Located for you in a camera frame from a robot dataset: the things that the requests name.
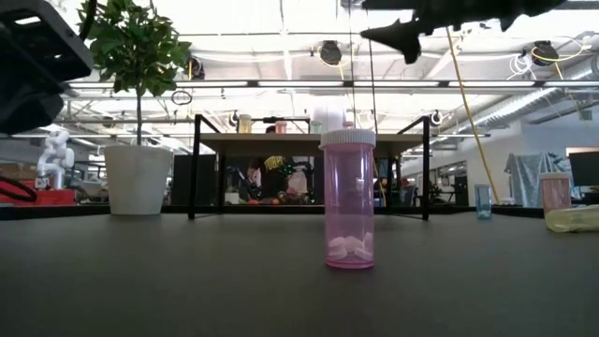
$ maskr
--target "potted plant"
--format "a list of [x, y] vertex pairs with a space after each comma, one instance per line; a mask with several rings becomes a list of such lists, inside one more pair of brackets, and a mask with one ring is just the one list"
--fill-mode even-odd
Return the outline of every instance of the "potted plant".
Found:
[[[82, 25], [90, 0], [79, 10]], [[169, 18], [160, 16], [151, 2], [133, 0], [97, 4], [88, 38], [100, 80], [114, 80], [114, 93], [134, 90], [137, 97], [137, 146], [105, 149], [113, 214], [158, 214], [172, 160], [170, 151], [141, 146], [141, 98], [160, 96], [177, 88], [175, 76], [184, 67], [191, 43], [179, 41]]]

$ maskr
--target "white bottle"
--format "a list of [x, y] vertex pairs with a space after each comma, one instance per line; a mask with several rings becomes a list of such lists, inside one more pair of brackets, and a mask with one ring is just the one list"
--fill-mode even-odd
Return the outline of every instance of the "white bottle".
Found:
[[558, 233], [599, 231], [599, 206], [551, 211], [545, 215], [545, 222]]

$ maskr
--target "ceiling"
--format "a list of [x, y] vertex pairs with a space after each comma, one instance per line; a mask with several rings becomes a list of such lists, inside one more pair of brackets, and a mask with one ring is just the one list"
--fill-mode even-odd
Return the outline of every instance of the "ceiling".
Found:
[[[53, 0], [61, 15], [75, 27], [79, 1]], [[136, 0], [143, 5], [149, 1]], [[362, 39], [358, 32], [368, 27], [387, 25], [398, 18], [410, 20], [410, 11], [349, 13], [335, 0], [153, 0], [158, 12], [170, 17], [182, 34], [191, 41], [193, 54], [202, 60], [207, 81], [218, 80], [454, 80], [456, 72], [449, 52], [445, 30], [438, 29], [431, 37], [422, 37], [423, 56], [407, 66], [402, 56], [377, 43]], [[555, 67], [532, 66], [531, 71], [515, 75], [510, 63], [523, 48], [531, 48], [536, 40], [550, 40], [561, 57], [578, 54], [560, 63], [564, 69], [599, 51], [599, 21], [597, 10], [554, 10], [535, 17], [520, 17], [507, 32], [502, 33], [498, 21], [467, 23], [453, 32], [461, 75], [465, 80], [527, 80], [534, 73], [538, 79], [556, 76]], [[318, 57], [323, 40], [337, 40], [343, 52], [343, 66], [327, 66]], [[93, 74], [84, 81], [97, 81]], [[226, 88], [189, 90], [194, 99], [187, 106], [177, 106], [166, 93], [163, 99], [149, 96], [142, 101], [143, 118], [150, 121], [185, 119], [204, 113], [223, 131], [231, 131], [228, 118], [237, 113], [253, 117], [307, 117], [314, 106], [327, 104], [344, 106], [349, 118], [357, 114], [359, 126], [373, 128], [371, 110], [376, 105], [380, 132], [395, 133], [423, 113], [439, 110], [451, 118], [452, 125], [465, 118], [463, 101], [457, 91], [451, 94], [396, 94], [392, 90], [359, 90], [351, 88], [329, 91], [260, 88]], [[61, 120], [89, 121], [112, 116], [115, 119], [135, 119], [136, 102], [132, 94], [113, 95], [110, 90], [79, 90], [79, 98], [71, 99]], [[505, 98], [503, 91], [484, 95], [467, 95], [474, 112]], [[68, 124], [81, 132], [101, 134], [132, 132], [134, 125]], [[256, 125], [260, 132], [265, 125]], [[144, 130], [155, 134], [190, 133], [189, 123], [146, 124]], [[307, 125], [289, 127], [290, 132], [306, 132]], [[106, 140], [90, 139], [105, 144]], [[189, 146], [190, 139], [182, 139]]]

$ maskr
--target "pink pill bottle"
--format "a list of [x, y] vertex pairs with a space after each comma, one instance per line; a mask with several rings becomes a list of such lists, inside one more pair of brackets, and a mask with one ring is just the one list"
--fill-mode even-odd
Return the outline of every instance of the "pink pill bottle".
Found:
[[373, 149], [370, 130], [341, 129], [321, 136], [325, 152], [327, 265], [364, 269], [374, 264]]

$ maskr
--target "red object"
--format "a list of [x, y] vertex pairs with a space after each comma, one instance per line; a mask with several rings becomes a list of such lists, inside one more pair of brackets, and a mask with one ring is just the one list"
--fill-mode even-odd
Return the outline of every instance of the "red object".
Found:
[[[25, 186], [34, 189], [34, 182], [21, 182]], [[0, 188], [13, 192], [15, 194], [23, 194], [19, 188], [0, 182]], [[0, 195], [0, 203], [11, 203], [15, 206], [73, 206], [75, 205], [75, 191], [73, 190], [58, 190], [58, 191], [36, 191], [36, 202], [24, 202]]]

